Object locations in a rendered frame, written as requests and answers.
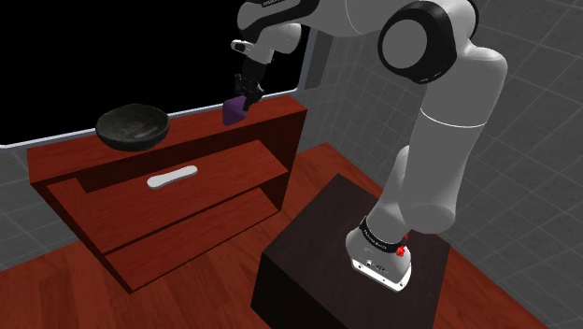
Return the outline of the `purple cup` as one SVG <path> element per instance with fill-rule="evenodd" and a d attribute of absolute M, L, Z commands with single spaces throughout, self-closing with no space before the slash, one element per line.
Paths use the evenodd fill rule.
<path fill-rule="evenodd" d="M 222 104 L 221 110 L 222 123 L 225 126 L 241 122 L 247 117 L 249 111 L 247 97 L 245 95 L 240 95 L 225 100 Z"/>

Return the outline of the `black bowl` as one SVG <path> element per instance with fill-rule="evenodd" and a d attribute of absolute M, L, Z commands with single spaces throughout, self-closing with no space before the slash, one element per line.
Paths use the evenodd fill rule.
<path fill-rule="evenodd" d="M 95 125 L 95 132 L 113 150 L 142 151 L 162 142 L 169 126 L 168 115 L 160 109 L 129 104 L 103 114 Z"/>

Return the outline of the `red wooden chest of drawers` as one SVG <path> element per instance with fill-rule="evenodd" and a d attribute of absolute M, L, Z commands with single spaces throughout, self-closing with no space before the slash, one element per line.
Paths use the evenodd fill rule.
<path fill-rule="evenodd" d="M 218 109 L 174 118 L 150 150 L 85 136 L 27 151 L 31 185 L 127 292 L 278 213 L 306 108 L 264 99 L 225 125 Z"/>

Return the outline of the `dark robot stand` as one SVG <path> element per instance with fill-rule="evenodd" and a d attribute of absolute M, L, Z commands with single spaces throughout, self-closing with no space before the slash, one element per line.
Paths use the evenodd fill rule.
<path fill-rule="evenodd" d="M 395 293 L 356 271 L 345 239 L 376 203 L 336 175 L 263 251 L 251 300 L 271 329 L 432 329 L 449 245 L 411 232 L 410 281 Z"/>

